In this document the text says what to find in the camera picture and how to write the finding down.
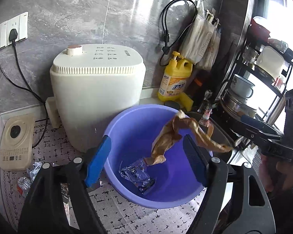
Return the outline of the person's right hand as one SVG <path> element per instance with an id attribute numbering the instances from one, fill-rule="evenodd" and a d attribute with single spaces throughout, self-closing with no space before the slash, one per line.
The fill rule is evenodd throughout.
<path id="1" fill-rule="evenodd" d="M 260 157 L 258 176 L 266 192 L 272 192 L 275 187 L 282 191 L 293 188 L 293 163 L 263 154 Z"/>

